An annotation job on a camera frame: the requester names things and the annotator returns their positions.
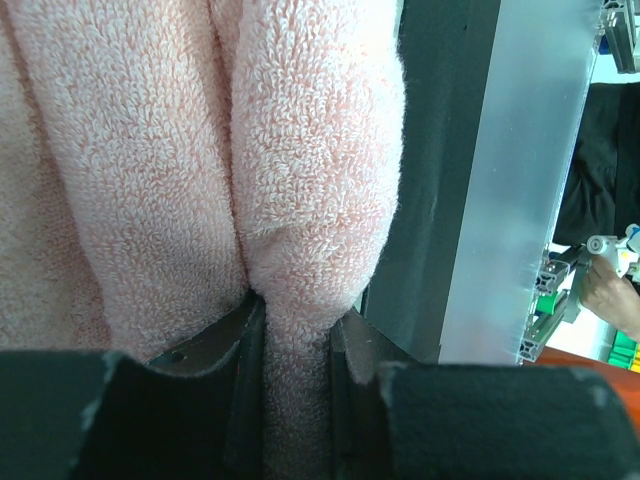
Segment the pink towel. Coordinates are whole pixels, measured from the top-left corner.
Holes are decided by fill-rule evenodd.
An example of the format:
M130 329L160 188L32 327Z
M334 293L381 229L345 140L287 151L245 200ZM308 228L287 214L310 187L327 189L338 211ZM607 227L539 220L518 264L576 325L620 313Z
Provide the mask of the pink towel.
M266 303L264 471L326 479L328 342L398 197L394 1L5 1L1 346L148 362Z

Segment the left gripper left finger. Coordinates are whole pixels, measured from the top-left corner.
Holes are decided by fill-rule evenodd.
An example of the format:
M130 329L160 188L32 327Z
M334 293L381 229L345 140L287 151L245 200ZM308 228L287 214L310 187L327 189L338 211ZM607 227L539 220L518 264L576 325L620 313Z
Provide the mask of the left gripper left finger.
M147 364L101 351L1 355L5 479L258 479L264 304Z

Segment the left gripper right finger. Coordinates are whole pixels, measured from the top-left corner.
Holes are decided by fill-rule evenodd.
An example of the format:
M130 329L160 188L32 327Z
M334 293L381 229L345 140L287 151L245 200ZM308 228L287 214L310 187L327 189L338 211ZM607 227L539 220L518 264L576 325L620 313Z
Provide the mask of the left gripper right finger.
M330 334L338 479L635 479L637 374L554 351L425 365L359 314Z

